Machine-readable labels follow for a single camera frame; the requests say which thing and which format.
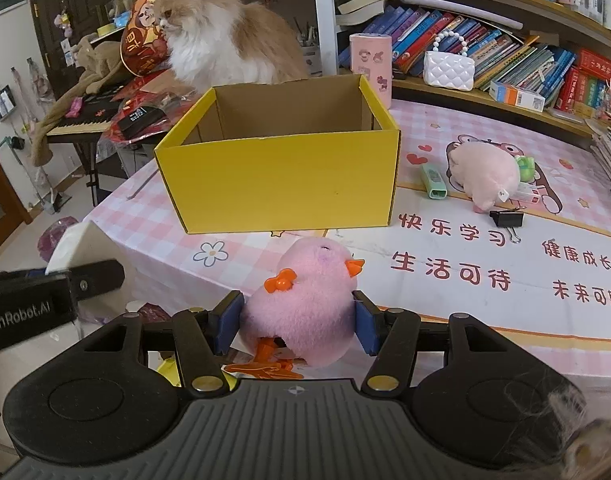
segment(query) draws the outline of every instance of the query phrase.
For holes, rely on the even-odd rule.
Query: yellow cardboard box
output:
[[[211,88],[155,154],[188,234],[384,226],[400,138],[343,75]]]

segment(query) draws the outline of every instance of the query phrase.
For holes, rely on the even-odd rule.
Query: pink toy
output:
[[[464,142],[448,156],[452,175],[471,197],[477,213],[505,202],[519,187],[519,165],[514,157],[489,142]]]
[[[291,360],[269,362],[276,349],[275,337],[313,367],[342,357],[354,337],[352,291],[363,264],[364,260],[353,260],[333,240],[297,240],[279,260],[277,276],[252,294],[240,314],[239,333],[250,351],[256,351],[254,362],[229,365],[226,370],[256,377],[301,378],[290,371]]]

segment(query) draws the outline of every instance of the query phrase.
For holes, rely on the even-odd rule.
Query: stuffed animal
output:
[[[292,359],[271,362],[278,346],[275,338],[313,367],[342,357],[354,337],[352,291],[363,264],[333,240],[297,240],[279,260],[279,273],[266,280],[241,311],[239,335],[255,352],[253,362],[225,370],[258,378],[302,378],[291,371]]]
[[[519,187],[519,165],[509,153],[489,142],[464,142],[449,153],[450,169],[474,202],[477,213],[505,202]]]
[[[121,45],[116,41],[105,41],[96,48],[90,44],[91,34],[83,36],[73,46],[79,64],[85,69],[79,82],[59,97],[58,101],[36,125],[32,137],[31,161],[35,167],[50,162],[52,152],[47,145],[47,133],[53,129],[67,113],[72,102],[85,94],[96,94],[102,86],[109,86],[130,78],[130,73],[121,61]]]

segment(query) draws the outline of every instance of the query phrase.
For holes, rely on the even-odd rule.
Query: orange bow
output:
[[[275,278],[268,278],[263,286],[272,294],[276,290],[285,292],[292,288],[292,282],[296,279],[296,272],[292,269],[282,269]]]

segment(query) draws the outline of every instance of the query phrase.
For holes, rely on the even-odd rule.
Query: table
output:
[[[611,203],[606,191],[609,188],[602,185],[607,176],[590,153],[517,126],[455,110],[395,101],[391,111],[403,133],[397,182],[397,189],[402,191],[397,191],[397,198],[418,188],[418,164],[424,158],[442,171],[447,170],[445,152],[450,143],[458,141],[458,136],[490,139],[508,151],[522,150],[537,159],[543,173],[537,184],[547,199],[537,210],[530,211],[535,218],[553,226],[582,228],[589,236],[605,238],[605,243],[611,243]],[[138,271],[135,296],[160,304],[169,312],[188,306],[211,308],[231,289],[251,294],[275,274],[279,257],[298,237],[338,234],[320,231],[187,235],[159,174],[135,198],[127,200],[155,171],[153,161],[112,193],[87,219],[127,251]],[[448,200],[470,211],[471,203]],[[396,227],[396,224],[401,222],[393,216],[392,225]],[[367,284],[369,268],[370,261],[359,275],[360,288],[362,280]],[[557,344],[551,344],[542,336],[524,332],[527,331],[504,333],[562,373],[611,378],[611,341],[579,344],[581,339],[560,338]],[[338,372],[360,378],[369,362],[370,358],[357,345],[341,362],[320,371],[320,376]]]

